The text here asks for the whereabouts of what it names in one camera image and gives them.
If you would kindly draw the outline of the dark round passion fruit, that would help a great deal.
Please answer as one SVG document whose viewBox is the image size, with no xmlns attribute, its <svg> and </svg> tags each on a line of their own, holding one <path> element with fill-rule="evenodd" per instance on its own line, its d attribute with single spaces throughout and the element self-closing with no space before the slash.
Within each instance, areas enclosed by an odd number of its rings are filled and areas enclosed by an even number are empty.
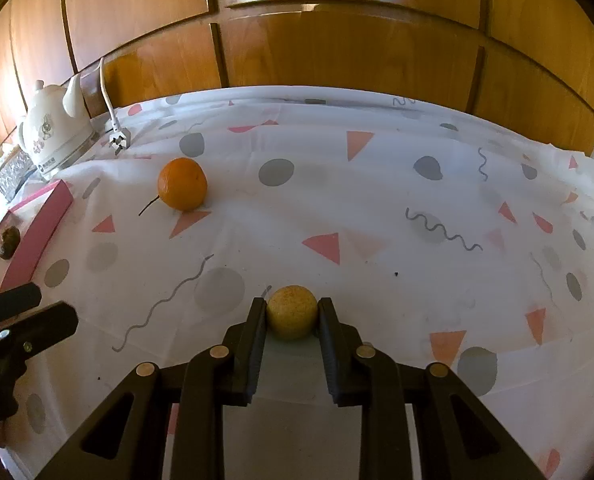
<svg viewBox="0 0 594 480">
<path fill-rule="evenodd" d="M 1 234 L 0 257 L 10 260 L 20 244 L 21 235 L 16 226 L 9 226 Z"/>
</svg>

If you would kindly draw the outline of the small beige longan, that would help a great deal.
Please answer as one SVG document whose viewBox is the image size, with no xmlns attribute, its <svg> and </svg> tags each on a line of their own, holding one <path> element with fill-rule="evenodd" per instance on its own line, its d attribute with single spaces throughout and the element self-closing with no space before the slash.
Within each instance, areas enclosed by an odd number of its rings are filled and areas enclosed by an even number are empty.
<svg viewBox="0 0 594 480">
<path fill-rule="evenodd" d="M 283 340 L 308 336 L 318 316 L 318 300 L 309 289 L 288 285 L 277 289 L 266 307 L 272 331 Z"/>
</svg>

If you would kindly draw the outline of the pink shallow tray box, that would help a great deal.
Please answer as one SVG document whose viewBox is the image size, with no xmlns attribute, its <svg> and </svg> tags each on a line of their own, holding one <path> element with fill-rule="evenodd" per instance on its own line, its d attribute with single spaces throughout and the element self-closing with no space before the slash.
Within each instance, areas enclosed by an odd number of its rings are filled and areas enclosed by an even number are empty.
<svg viewBox="0 0 594 480">
<path fill-rule="evenodd" d="M 0 291 L 30 282 L 48 242 L 73 203 L 69 185 L 55 181 L 14 206 L 0 205 L 0 245 L 3 232 L 16 226 L 20 243 L 12 258 L 0 256 Z"/>
</svg>

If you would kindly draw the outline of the silver embossed tissue box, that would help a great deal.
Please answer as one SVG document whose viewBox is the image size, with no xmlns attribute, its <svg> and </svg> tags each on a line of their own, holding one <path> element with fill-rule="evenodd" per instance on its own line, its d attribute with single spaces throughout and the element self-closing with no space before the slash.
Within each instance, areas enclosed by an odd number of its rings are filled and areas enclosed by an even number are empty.
<svg viewBox="0 0 594 480">
<path fill-rule="evenodd" d="M 18 145 L 0 158 L 0 204 L 8 204 L 34 172 L 31 158 Z"/>
</svg>

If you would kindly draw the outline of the white patterned tablecloth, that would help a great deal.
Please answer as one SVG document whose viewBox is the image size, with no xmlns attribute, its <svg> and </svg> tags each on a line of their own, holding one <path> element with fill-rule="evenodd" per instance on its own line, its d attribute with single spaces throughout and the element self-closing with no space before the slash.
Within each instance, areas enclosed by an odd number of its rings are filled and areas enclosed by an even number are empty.
<svg viewBox="0 0 594 480">
<path fill-rule="evenodd" d="M 446 363 L 550 479 L 594 463 L 594 159 L 437 105 L 243 88 L 120 110 L 132 136 L 60 174 L 36 267 L 74 336 L 31 360 L 6 448 L 35 476 L 134 366 L 216 344 L 300 285 L 395 361 Z M 196 160 L 205 203 L 157 200 Z"/>
</svg>

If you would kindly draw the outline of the white ceramic electric kettle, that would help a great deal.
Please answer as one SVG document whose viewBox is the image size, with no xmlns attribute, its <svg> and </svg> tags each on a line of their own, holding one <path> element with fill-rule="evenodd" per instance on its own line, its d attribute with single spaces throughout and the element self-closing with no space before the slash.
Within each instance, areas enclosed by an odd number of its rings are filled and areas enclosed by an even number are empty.
<svg viewBox="0 0 594 480">
<path fill-rule="evenodd" d="M 79 74 L 65 87 L 35 81 L 31 106 L 18 126 L 18 141 L 42 177 L 62 166 L 93 133 Z"/>
</svg>

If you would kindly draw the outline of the small orange with stem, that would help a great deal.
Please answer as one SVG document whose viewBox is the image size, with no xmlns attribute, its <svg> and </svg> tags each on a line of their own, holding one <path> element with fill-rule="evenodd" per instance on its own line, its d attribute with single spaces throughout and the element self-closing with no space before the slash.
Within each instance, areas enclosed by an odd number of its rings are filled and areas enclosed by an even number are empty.
<svg viewBox="0 0 594 480">
<path fill-rule="evenodd" d="M 179 157 L 161 169 L 157 179 L 157 196 L 138 215 L 144 214 L 157 200 L 178 211 L 194 211 L 205 203 L 207 195 L 208 180 L 204 170 L 196 160 Z"/>
</svg>

